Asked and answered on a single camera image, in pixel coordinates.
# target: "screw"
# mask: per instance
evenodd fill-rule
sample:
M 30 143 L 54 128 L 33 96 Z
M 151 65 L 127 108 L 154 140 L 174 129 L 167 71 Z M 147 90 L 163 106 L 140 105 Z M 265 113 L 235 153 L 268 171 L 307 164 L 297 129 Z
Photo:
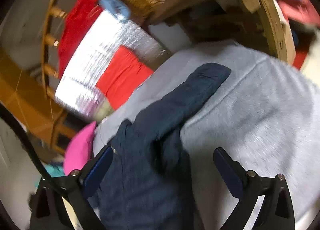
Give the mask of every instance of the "screw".
M 78 174 L 79 174 L 79 170 L 77 170 L 77 169 L 75 169 L 75 170 L 73 170 L 72 172 L 70 172 L 70 174 L 72 175 L 72 176 L 77 176 Z
M 284 180 L 284 175 L 283 174 L 278 174 L 278 178 L 280 179 L 280 180 Z
M 248 171 L 247 171 L 247 175 L 248 175 L 249 177 L 254 177 L 254 176 L 256 175 L 256 172 L 254 172 L 254 171 L 252 171 L 252 170 L 248 170 Z

